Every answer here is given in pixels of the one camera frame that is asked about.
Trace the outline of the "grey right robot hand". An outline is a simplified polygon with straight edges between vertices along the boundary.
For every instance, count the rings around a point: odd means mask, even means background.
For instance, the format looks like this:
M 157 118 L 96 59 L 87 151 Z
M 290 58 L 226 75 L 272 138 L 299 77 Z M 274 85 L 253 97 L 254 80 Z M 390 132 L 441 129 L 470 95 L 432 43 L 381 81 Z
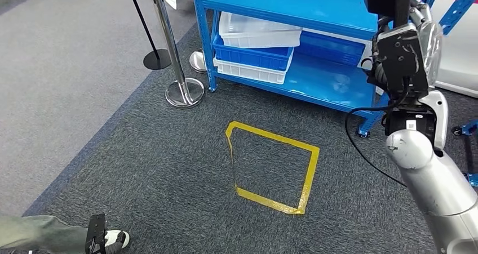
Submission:
M 410 0 L 409 14 L 417 27 L 428 86 L 434 88 L 441 62 L 442 27 L 433 19 L 429 5 L 421 0 Z

